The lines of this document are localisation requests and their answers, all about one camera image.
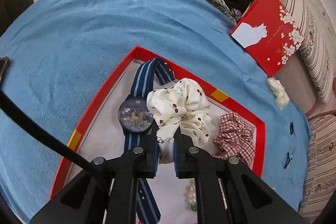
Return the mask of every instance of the watch face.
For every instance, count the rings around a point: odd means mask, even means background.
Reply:
[[[139,133],[152,125],[153,115],[149,112],[144,99],[131,98],[121,104],[119,121],[129,131]]]

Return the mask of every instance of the floral striped cushion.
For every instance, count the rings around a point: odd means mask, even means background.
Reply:
[[[333,68],[313,16],[304,0],[280,1],[304,36],[304,42],[299,48],[299,52],[310,73],[318,97],[323,103],[327,103],[332,91]]]
[[[328,114],[309,122],[308,173],[299,214],[312,223],[336,189],[336,117]]]

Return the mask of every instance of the white scrunchie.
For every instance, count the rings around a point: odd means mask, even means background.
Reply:
[[[194,146],[203,147],[209,140],[210,103],[200,85],[189,78],[180,80],[172,89],[157,89],[147,96],[147,107],[159,130],[160,163],[174,161],[174,134],[190,136]]]
[[[278,109],[283,110],[289,104],[289,97],[285,88],[281,85],[279,80],[275,80],[274,78],[268,78],[267,83],[276,97],[275,103]]]

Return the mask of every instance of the metal screw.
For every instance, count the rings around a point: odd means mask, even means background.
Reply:
[[[140,146],[137,146],[135,148],[133,148],[133,153],[134,154],[141,154],[143,152],[143,148]]]
[[[236,157],[230,157],[229,158],[229,163],[231,164],[238,164],[239,163],[239,159]]]
[[[188,149],[188,151],[189,151],[189,153],[191,153],[191,154],[197,154],[198,151],[199,151],[199,149],[198,149],[197,147],[195,147],[195,146],[192,146],[192,147],[190,147],[190,148]]]
[[[97,157],[97,158],[95,158],[94,160],[93,160],[93,163],[95,164],[95,165],[100,165],[100,164],[102,164],[103,162],[104,162],[104,158],[103,157]]]

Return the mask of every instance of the bed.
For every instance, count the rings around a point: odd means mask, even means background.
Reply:
[[[1,55],[12,61],[2,88],[66,144],[110,72],[134,46],[145,47],[225,90],[266,123],[262,179],[298,210],[308,121],[292,102],[276,107],[267,75],[228,35],[232,27],[205,0],[39,0],[0,38]],[[0,113],[0,192],[25,222],[47,202],[59,161]]]

